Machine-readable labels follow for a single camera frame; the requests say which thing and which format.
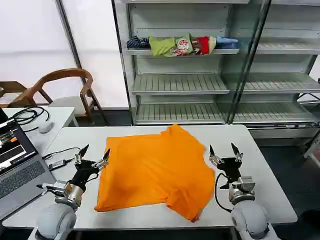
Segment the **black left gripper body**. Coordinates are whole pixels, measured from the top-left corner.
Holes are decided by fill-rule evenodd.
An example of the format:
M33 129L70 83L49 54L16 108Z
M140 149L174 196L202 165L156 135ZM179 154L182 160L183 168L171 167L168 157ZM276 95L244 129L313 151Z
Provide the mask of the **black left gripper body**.
M95 180L99 176L98 163L91 160L77 160L74 163L76 173L70 183L79 188L85 188L86 183Z

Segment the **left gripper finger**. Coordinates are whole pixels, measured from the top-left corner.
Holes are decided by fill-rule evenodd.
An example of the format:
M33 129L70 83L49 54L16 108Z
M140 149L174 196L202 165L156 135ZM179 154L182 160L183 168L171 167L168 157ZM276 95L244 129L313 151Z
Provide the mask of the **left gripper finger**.
M109 156L110 156L110 151L111 149L109 148L105 153L104 153L104 156L101 160L97 161L97 162L94 162L91 166L94 167L94 168L104 168L106 167L109 162Z
M75 159L75 164L81 164L82 163L82 158L84 157L84 155L86 154L88 148L89 148L89 144L87 144L85 147L81 148L79 153L75 155L74 159Z

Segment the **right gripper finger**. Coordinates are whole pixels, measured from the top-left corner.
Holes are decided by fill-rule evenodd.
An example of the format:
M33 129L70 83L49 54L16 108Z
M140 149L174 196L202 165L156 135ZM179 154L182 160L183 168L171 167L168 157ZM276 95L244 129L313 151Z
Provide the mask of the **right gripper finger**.
M233 142L231 143L231 148L234 153L234 157L232 158L232 160L237 163L242 163L242 158L244 154L239 151L238 147Z
M209 160L215 166L222 163L221 159L215 155L212 145L209 146Z

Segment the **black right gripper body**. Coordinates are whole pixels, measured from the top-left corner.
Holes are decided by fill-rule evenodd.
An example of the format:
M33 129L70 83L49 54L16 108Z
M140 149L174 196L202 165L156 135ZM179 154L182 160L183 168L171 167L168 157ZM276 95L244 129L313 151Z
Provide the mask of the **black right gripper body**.
M236 157L221 158L217 164L217 168L224 172L228 184L237 182L238 178L241 177L241 166L242 160L238 160Z

